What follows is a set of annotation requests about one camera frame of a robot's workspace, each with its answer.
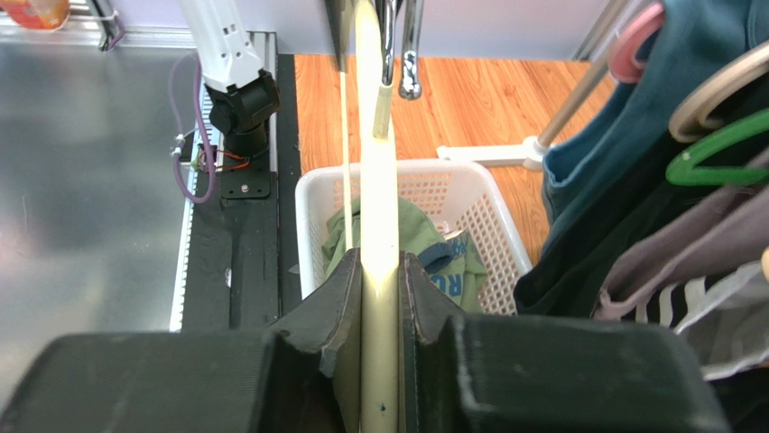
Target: white plastic basket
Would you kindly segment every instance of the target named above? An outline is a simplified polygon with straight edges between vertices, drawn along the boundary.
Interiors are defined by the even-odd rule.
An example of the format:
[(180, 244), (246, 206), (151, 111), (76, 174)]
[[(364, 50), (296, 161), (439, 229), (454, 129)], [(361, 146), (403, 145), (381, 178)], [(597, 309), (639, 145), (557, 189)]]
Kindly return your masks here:
[[(352, 197), (360, 194), (360, 165), (350, 165)], [(398, 161), (398, 193), (419, 207), (443, 230), (468, 230), (488, 270), (479, 291), (486, 313), (515, 314), (513, 288), (532, 269), (521, 236), (494, 178), (474, 162)], [(329, 238), (326, 221), (343, 207), (341, 167), (313, 170), (296, 186), (301, 296), (307, 298), (324, 279), (320, 247)]]

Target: white wall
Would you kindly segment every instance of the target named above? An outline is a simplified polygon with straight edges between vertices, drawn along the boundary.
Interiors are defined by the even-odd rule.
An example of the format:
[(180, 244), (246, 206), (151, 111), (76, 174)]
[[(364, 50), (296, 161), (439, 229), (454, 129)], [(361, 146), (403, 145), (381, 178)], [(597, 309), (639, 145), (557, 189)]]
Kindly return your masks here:
[[(180, 0), (113, 0), (129, 26), (186, 27)], [(422, 55), (571, 59), (610, 0), (425, 0)], [(237, 0), (282, 53), (331, 53), (321, 0)]]

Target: green hanger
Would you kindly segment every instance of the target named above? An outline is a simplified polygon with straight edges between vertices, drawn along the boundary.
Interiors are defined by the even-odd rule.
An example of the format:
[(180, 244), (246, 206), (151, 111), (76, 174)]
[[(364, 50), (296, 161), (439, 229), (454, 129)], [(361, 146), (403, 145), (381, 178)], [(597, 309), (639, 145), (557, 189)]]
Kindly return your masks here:
[(742, 167), (700, 167), (698, 164), (755, 135), (769, 131), (769, 108), (740, 119), (694, 143), (668, 165), (665, 177), (683, 187), (769, 183), (769, 170)]

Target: blue denim garment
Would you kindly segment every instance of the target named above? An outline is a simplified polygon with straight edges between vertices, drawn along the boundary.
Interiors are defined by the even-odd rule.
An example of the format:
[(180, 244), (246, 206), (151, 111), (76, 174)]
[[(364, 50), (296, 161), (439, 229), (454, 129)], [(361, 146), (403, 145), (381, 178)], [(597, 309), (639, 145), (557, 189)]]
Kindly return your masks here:
[(659, 31), (641, 80), (619, 85), (578, 135), (545, 155), (542, 202), (551, 221), (544, 252), (582, 209), (656, 140), (681, 101), (730, 61), (769, 37), (769, 1), (665, 0)]

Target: orange container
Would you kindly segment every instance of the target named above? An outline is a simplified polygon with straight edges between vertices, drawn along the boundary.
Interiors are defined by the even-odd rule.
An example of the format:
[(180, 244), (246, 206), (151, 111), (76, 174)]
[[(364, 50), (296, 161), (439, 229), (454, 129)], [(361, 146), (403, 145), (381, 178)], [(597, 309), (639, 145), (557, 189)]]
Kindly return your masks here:
[(56, 30), (69, 18), (69, 0), (0, 0), (19, 25), (34, 30)]

